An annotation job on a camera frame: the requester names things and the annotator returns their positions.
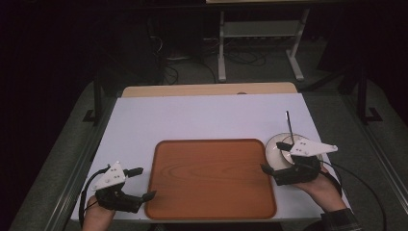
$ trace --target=sleeve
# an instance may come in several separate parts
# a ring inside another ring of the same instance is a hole
[[[321,215],[325,231],[362,231],[350,209],[343,209]]]

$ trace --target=white plate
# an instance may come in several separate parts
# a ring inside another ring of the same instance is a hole
[[[294,141],[299,140],[300,138],[302,139],[307,139],[305,137],[302,137],[298,134],[293,134],[293,139]],[[280,170],[280,169],[285,169],[288,167],[291,167],[293,165],[293,160],[291,157],[291,154],[287,151],[281,151],[278,149],[276,146],[276,143],[282,141],[288,144],[293,144],[292,139],[291,139],[291,134],[290,133],[281,133],[278,134],[274,137],[272,137],[266,147],[266,155],[267,155],[267,160],[269,165],[274,169],[274,170]]]

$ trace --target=metal rod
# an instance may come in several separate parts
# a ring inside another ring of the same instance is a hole
[[[292,144],[294,144],[292,126],[291,126],[291,118],[289,117],[289,112],[286,111],[286,120],[288,121],[289,132],[291,133]]]

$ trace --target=black wire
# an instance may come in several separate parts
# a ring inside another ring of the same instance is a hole
[[[215,83],[215,84],[217,83],[217,77],[216,77],[216,75],[214,74],[213,70],[212,70],[207,64],[205,64],[204,62],[195,61],[193,58],[190,58],[190,59],[186,59],[186,60],[174,61],[173,63],[171,63],[171,64],[169,64],[169,65],[172,65],[172,64],[188,64],[188,63],[191,63],[191,64],[201,64],[201,65],[207,67],[207,68],[210,70],[211,75],[213,76],[214,83]]]
[[[78,209],[78,218],[79,218],[79,223],[81,225],[81,227],[84,225],[84,213],[85,213],[85,200],[87,199],[87,190],[88,187],[90,185],[90,182],[99,174],[105,173],[110,166],[100,169],[98,171],[96,171],[88,180],[87,184],[85,185],[84,189],[81,192],[81,200],[80,200],[80,204],[79,204],[79,209]]]
[[[173,67],[171,67],[171,66],[168,66],[168,65],[165,66],[165,68],[169,68],[169,69],[171,69],[171,70],[173,70],[173,71],[175,72],[174,75],[171,75],[171,74],[169,74],[169,73],[165,70],[165,73],[166,73],[168,76],[174,78],[174,81],[173,81],[173,82],[169,82],[168,79],[167,79],[167,76],[165,76],[165,79],[166,79],[167,83],[168,83],[169,85],[174,85],[174,84],[176,84],[176,83],[178,82],[178,78],[179,78],[179,73],[178,73],[177,69],[175,69],[175,68],[173,68]]]
[[[95,205],[98,201],[95,201],[93,203],[91,203],[89,206],[87,206],[87,208],[84,209],[84,211],[88,210],[90,207],[92,207],[93,205]]]
[[[354,174],[353,172],[351,172],[350,170],[348,170],[348,169],[346,169],[346,168],[344,168],[344,167],[341,167],[341,166],[336,165],[336,164],[334,164],[334,163],[331,163],[331,164],[329,164],[329,163],[327,163],[327,162],[324,162],[324,163],[327,164],[327,165],[329,165],[329,166],[331,166],[333,169],[334,169],[334,167],[338,167],[338,168],[340,168],[341,170],[347,172],[348,174],[354,176],[357,180],[359,180],[361,183],[363,183],[363,184],[367,187],[367,189],[369,189],[369,191],[370,191],[370,192],[373,194],[373,196],[375,197],[375,199],[376,199],[376,201],[377,201],[377,203],[378,203],[378,206],[380,207],[380,210],[381,210],[381,213],[382,213],[382,218],[383,218],[383,228],[382,228],[382,230],[383,230],[383,231],[386,231],[386,230],[387,230],[387,217],[386,217],[386,214],[385,214],[384,206],[383,206],[383,204],[381,203],[381,200],[379,199],[378,195],[377,195],[377,194],[375,193],[375,191],[369,186],[369,184],[367,184],[365,181],[363,181],[363,180],[362,180],[360,177],[358,177],[356,174]]]

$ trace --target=white table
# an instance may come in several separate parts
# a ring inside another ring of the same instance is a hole
[[[294,133],[320,141],[300,93],[122,97],[115,104],[89,176],[116,161],[127,169],[142,167],[143,174],[129,178],[122,189],[141,196],[147,192],[154,150],[160,141],[258,139],[267,144],[271,137],[288,132],[286,111],[291,114]],[[320,218],[322,210],[309,195],[292,186],[277,186],[270,179],[277,205],[270,221]],[[94,194],[90,188],[88,196]],[[71,218],[78,219],[78,204]],[[161,222],[148,218],[144,205],[136,214],[117,212],[115,219]]]

